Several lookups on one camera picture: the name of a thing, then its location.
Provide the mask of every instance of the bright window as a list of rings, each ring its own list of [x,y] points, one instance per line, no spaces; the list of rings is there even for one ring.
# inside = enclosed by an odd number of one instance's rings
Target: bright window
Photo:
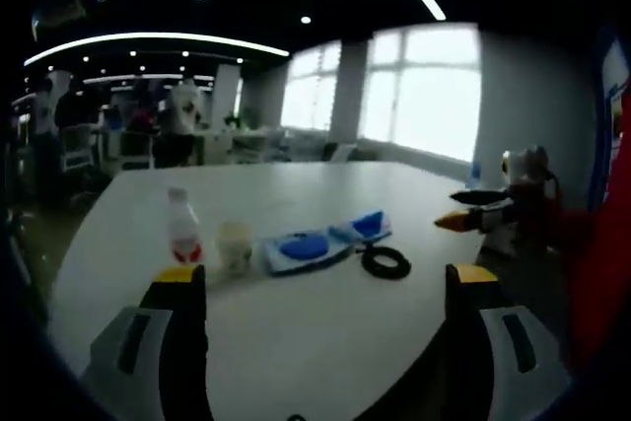
[[[413,27],[376,34],[360,135],[470,162],[480,99],[474,26]]]
[[[281,125],[329,129],[340,52],[341,43],[337,41],[294,56],[285,88]]]

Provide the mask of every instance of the red object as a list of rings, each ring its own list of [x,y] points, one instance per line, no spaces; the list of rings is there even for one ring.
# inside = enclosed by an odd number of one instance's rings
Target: red object
[[[198,263],[201,260],[201,245],[197,244],[195,250],[189,255],[184,255],[179,251],[173,250],[175,259],[180,263]]]
[[[631,89],[622,99],[631,117]],[[608,196],[594,215],[551,210],[550,242],[566,262],[573,359],[585,367],[602,347],[631,292],[631,139],[623,137],[611,168]]]

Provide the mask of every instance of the desk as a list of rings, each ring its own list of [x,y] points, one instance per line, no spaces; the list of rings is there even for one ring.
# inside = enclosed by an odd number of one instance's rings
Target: desk
[[[118,175],[78,230],[50,304],[51,339],[80,375],[90,343],[152,278],[175,262],[166,239],[167,186],[188,190],[206,265],[226,220],[256,238],[321,228],[377,209],[391,218],[384,241],[412,263],[379,280],[353,255],[287,278],[209,286],[207,392],[217,421],[351,420],[421,355],[442,324],[445,265],[473,261],[482,238],[436,228],[458,208],[462,183],[393,163],[265,164]]]

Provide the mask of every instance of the black o-ring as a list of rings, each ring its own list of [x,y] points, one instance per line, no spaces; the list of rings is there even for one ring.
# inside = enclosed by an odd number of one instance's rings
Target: black o-ring
[[[401,280],[410,274],[412,265],[409,260],[398,250],[389,246],[370,246],[357,250],[362,254],[362,266],[376,278],[385,280]],[[377,263],[376,256],[384,256],[396,263],[396,266],[385,266]]]

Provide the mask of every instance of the blue package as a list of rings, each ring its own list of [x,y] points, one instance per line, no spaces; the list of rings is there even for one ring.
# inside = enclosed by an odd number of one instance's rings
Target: blue package
[[[328,228],[331,235],[349,244],[374,244],[392,234],[389,217],[384,211]]]
[[[352,246],[326,230],[295,233],[263,241],[269,272],[292,275],[332,265],[345,257]]]

